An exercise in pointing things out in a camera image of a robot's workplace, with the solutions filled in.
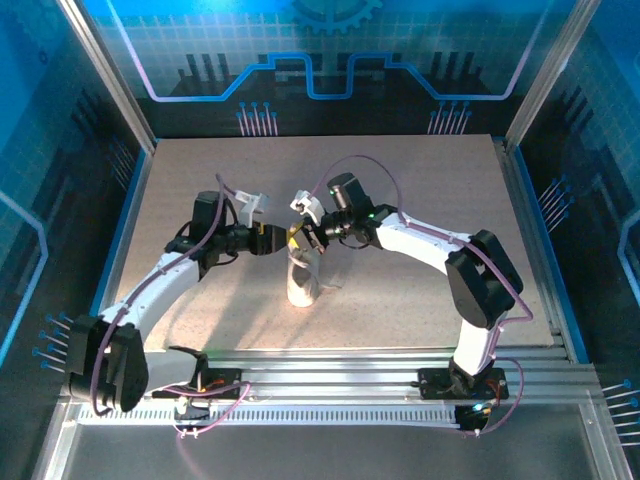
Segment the speckled tabletop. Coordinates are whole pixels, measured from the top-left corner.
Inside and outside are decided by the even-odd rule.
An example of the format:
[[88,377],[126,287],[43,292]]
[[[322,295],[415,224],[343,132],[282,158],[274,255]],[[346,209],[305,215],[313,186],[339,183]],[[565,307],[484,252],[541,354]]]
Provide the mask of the speckled tabletop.
[[[548,322],[535,286],[515,214],[487,135],[297,137],[163,140],[145,190],[118,290],[118,299],[153,267],[166,243],[191,218],[199,191],[216,190],[216,172],[232,188],[263,192],[270,208],[261,220],[288,227],[299,216],[288,205],[310,190],[327,167],[350,154],[367,154],[397,176],[405,211],[458,232],[493,231],[525,283],[535,314],[511,325],[508,345],[550,345]],[[374,203],[395,204],[384,172],[364,160],[343,163]],[[321,200],[330,208],[329,195]],[[457,343],[460,318],[447,279],[401,254],[331,246],[322,258],[326,291],[310,308],[286,296],[285,250],[267,257],[241,255],[213,269],[166,313],[147,349],[182,345],[203,349],[442,347]]]

